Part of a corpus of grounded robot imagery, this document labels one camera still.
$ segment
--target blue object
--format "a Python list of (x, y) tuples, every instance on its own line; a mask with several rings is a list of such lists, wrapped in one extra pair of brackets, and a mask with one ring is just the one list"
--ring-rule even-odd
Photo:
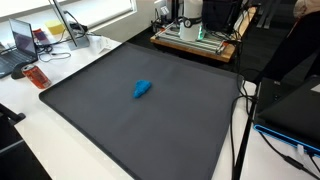
[(146, 80), (138, 80), (136, 82), (136, 89), (133, 93), (134, 98), (139, 98), (146, 93), (151, 87), (151, 82)]
[(297, 148), (298, 144), (300, 144), (300, 145), (302, 145), (304, 147), (305, 151), (307, 151), (308, 153), (312, 153), (312, 154), (314, 154), (315, 156), (318, 156), (318, 157), (320, 156), (320, 149), (317, 149), (317, 148), (315, 148), (313, 146), (305, 144), (305, 143), (303, 143), (301, 141), (298, 141), (296, 139), (290, 138), (289, 136), (286, 136), (284, 134), (278, 133), (278, 132), (273, 131), (273, 130), (271, 130), (269, 128), (263, 127), (261, 125), (254, 125), (253, 128), (256, 131), (260, 132), (260, 133), (263, 133), (263, 134), (266, 134), (268, 136), (271, 136), (271, 137), (273, 137), (273, 138), (275, 138), (275, 139), (277, 139), (277, 140), (279, 140), (281, 142), (284, 142), (286, 144), (289, 144), (289, 145), (291, 145), (291, 146), (293, 146), (295, 148)]

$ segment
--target laptop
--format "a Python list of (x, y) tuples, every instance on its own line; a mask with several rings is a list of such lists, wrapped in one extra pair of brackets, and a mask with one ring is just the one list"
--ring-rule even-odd
[[(263, 91), (263, 81), (261, 86), (260, 92)], [(300, 144), (306, 152), (317, 156), (320, 156), (319, 127), (319, 76), (309, 78), (301, 86), (257, 112), (254, 119), (254, 129), (258, 132), (294, 147)]]
[(1, 53), (0, 79), (11, 74), (17, 64), (23, 62), (33, 63), (38, 60), (31, 25), (15, 19), (9, 19), (9, 23), (16, 48)]

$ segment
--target paper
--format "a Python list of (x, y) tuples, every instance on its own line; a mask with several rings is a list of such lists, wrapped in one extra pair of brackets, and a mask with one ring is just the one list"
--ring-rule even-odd
[(95, 54), (100, 54), (103, 50), (111, 49), (112, 41), (104, 36), (89, 36), (90, 48)]

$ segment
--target laptop screen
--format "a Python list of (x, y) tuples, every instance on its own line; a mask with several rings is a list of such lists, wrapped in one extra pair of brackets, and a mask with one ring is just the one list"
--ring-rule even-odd
[(9, 19), (9, 22), (17, 49), (31, 56), (37, 56), (31, 25), (15, 19)]

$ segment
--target wall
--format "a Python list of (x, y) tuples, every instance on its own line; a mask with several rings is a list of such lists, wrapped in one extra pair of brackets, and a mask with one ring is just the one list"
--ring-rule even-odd
[(151, 20), (154, 20), (155, 7), (163, 4), (163, 2), (165, 0), (157, 1), (156, 3), (154, 0), (136, 0), (136, 12), (92, 30), (96, 34), (125, 42), (151, 25)]

